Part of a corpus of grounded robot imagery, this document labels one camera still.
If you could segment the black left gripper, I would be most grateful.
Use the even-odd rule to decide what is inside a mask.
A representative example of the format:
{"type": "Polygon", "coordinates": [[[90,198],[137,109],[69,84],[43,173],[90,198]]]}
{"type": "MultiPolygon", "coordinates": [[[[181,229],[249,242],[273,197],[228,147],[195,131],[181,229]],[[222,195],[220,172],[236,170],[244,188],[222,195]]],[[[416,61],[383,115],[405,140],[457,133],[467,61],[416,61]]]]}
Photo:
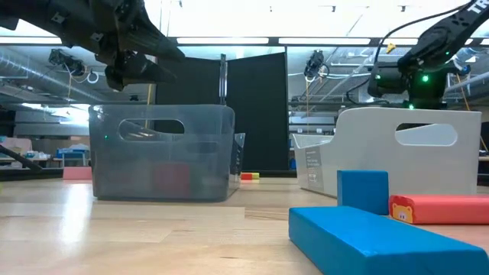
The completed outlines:
{"type": "Polygon", "coordinates": [[[150,61],[183,61],[185,54],[151,22],[144,0],[57,0],[57,36],[67,47],[78,46],[107,66],[110,88],[132,84],[174,83],[176,76],[150,61]]]}

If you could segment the long pink block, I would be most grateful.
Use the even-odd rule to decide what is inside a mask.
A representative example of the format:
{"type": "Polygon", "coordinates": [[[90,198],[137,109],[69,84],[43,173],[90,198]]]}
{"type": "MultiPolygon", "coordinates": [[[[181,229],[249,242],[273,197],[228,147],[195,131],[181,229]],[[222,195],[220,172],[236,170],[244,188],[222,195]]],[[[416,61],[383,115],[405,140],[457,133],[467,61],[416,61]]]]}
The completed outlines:
{"type": "Polygon", "coordinates": [[[63,179],[64,180],[91,180],[92,168],[91,167],[64,167],[63,179]]]}

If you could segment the white plastic bin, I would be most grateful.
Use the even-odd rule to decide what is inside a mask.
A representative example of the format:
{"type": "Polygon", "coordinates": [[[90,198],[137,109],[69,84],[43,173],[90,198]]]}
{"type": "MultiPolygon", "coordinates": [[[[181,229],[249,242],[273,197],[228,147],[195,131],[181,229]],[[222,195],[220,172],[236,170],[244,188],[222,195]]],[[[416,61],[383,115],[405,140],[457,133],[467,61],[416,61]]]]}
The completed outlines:
{"type": "Polygon", "coordinates": [[[480,133],[480,112],[351,108],[333,135],[293,135],[297,177],[331,197],[340,170],[383,170],[392,194],[474,195],[480,133]]]}

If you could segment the blue cube block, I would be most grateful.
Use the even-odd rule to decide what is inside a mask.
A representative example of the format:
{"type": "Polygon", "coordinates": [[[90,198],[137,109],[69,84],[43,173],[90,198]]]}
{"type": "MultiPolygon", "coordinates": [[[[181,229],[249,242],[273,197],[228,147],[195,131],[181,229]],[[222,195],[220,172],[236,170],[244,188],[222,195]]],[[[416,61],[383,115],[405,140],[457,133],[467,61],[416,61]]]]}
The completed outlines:
{"type": "Polygon", "coordinates": [[[377,215],[388,215],[389,180],[383,170],[338,170],[337,203],[377,215]]]}

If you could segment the long blue block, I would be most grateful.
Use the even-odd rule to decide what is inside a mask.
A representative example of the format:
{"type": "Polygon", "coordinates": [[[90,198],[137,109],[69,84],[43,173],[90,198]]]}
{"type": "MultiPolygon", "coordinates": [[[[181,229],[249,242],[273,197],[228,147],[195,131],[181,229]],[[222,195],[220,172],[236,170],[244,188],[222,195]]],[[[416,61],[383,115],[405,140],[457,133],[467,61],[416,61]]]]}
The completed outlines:
{"type": "Polygon", "coordinates": [[[347,206],[291,208],[288,235],[324,275],[489,275],[480,247],[347,206]]]}

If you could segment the orange-red lion face block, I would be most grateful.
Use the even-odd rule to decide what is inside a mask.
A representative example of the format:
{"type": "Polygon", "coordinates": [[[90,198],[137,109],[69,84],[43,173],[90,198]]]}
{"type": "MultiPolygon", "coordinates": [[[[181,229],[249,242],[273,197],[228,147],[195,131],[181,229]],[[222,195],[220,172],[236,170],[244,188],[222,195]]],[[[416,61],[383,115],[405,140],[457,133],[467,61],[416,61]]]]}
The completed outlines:
{"type": "Polygon", "coordinates": [[[392,195],[389,214],[412,225],[489,225],[489,195],[392,195]]]}

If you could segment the black room divider panel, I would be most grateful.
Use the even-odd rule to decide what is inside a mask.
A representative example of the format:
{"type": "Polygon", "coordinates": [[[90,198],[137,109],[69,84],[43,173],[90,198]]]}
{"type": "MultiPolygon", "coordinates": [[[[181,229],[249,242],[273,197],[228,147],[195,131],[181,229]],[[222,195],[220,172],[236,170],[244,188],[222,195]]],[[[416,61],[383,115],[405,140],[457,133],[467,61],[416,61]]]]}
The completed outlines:
{"type": "Polygon", "coordinates": [[[235,112],[235,131],[245,134],[243,170],[287,170],[286,55],[229,61],[226,104],[235,112]]]}
{"type": "Polygon", "coordinates": [[[187,57],[182,63],[162,64],[176,76],[176,82],[157,85],[156,105],[219,105],[220,63],[187,57]]]}

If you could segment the dark translucent plastic bin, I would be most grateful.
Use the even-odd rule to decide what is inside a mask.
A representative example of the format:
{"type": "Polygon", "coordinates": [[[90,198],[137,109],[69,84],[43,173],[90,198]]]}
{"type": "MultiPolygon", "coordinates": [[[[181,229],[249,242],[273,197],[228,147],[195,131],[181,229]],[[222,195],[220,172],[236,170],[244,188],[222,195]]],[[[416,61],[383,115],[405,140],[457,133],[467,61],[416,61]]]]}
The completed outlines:
{"type": "Polygon", "coordinates": [[[225,105],[93,105],[89,137],[98,199],[220,202],[240,184],[245,134],[225,105]],[[189,196],[153,190],[153,170],[163,163],[189,165],[189,196]]]}

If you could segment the blue storage crate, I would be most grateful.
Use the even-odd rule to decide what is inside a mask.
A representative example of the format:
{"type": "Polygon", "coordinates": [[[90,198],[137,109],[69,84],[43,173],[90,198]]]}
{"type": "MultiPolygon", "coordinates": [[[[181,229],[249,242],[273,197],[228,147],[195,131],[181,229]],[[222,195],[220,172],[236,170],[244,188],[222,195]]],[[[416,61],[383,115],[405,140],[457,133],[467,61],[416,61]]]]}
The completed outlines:
{"type": "Polygon", "coordinates": [[[59,160],[61,166],[66,166],[67,162],[80,163],[83,167],[90,165],[90,151],[77,148],[59,148],[54,156],[54,160],[59,160]]]}

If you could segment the black overhead beam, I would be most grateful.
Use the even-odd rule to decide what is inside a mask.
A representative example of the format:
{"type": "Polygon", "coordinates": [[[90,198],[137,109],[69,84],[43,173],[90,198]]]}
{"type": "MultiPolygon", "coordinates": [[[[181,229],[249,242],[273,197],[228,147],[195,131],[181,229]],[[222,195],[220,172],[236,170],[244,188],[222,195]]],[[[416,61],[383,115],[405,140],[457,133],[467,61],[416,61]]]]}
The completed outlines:
{"type": "MultiPolygon", "coordinates": [[[[179,45],[300,45],[376,47],[379,37],[171,37],[179,45]]],[[[58,37],[0,36],[0,44],[62,44],[58,37]]]]}

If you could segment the black hanging ceiling device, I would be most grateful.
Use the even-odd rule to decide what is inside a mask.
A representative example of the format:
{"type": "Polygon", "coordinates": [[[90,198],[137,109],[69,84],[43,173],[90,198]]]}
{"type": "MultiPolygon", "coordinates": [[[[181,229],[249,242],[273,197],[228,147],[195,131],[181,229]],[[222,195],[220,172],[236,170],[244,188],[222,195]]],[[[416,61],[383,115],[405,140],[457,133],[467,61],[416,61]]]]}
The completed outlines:
{"type": "Polygon", "coordinates": [[[306,61],[306,66],[303,72],[308,83],[316,78],[325,78],[329,76],[330,69],[325,64],[325,57],[321,50],[314,50],[309,59],[306,61]]]}

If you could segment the silver divider hinge post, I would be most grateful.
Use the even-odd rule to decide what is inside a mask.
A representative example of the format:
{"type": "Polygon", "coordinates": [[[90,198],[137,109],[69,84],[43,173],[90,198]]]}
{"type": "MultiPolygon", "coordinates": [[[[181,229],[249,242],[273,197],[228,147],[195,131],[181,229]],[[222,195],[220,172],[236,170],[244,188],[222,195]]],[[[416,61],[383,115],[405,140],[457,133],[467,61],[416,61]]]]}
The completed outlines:
{"type": "Polygon", "coordinates": [[[228,62],[226,60],[226,55],[222,53],[220,55],[220,69],[219,69],[219,100],[221,105],[226,105],[227,72],[228,72],[228,62]]]}

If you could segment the silver ventilation duct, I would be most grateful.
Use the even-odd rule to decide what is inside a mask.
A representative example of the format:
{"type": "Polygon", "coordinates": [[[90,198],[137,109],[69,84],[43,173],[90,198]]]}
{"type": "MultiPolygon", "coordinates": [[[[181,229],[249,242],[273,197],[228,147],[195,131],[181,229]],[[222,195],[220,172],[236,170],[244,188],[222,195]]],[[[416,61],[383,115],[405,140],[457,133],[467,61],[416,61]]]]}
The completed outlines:
{"type": "Polygon", "coordinates": [[[38,63],[31,57],[23,56],[12,50],[0,47],[0,79],[25,80],[34,88],[54,95],[68,96],[73,99],[86,99],[105,102],[108,98],[70,78],[67,70],[58,73],[38,63]]]}

